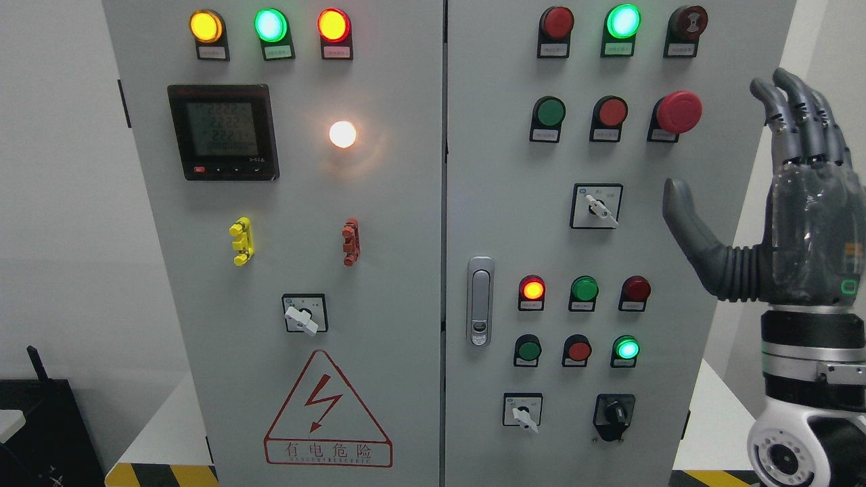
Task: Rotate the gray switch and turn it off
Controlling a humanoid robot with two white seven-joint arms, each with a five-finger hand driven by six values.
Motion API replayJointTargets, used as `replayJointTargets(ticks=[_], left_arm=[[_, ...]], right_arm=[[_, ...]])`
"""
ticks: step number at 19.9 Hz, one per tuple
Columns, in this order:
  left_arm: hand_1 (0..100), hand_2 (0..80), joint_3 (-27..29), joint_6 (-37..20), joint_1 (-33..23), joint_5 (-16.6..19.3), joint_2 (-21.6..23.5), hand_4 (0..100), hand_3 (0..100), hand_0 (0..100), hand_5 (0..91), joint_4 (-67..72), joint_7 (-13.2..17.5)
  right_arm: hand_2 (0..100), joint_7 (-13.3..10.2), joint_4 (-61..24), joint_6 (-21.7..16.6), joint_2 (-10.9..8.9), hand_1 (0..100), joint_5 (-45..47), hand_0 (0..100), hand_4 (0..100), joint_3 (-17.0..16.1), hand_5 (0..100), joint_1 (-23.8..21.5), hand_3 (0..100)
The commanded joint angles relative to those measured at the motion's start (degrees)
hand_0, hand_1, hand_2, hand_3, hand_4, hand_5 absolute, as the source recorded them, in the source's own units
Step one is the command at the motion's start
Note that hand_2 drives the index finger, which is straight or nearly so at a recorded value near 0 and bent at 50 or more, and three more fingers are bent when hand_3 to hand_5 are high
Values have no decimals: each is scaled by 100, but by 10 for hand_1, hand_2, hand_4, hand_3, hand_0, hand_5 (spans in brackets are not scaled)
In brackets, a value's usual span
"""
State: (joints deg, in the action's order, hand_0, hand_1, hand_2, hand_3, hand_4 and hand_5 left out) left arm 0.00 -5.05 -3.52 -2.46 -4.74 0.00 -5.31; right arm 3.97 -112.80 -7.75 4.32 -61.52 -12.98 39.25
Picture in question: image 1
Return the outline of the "gray robotic hand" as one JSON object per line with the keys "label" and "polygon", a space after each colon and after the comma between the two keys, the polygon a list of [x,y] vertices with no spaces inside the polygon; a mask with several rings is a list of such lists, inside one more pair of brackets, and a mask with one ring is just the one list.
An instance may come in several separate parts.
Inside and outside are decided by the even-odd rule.
{"label": "gray robotic hand", "polygon": [[771,169],[762,241],[724,246],[668,179],[662,213],[703,287],[721,301],[850,307],[864,274],[864,187],[825,96],[783,68],[750,91],[766,110]]}

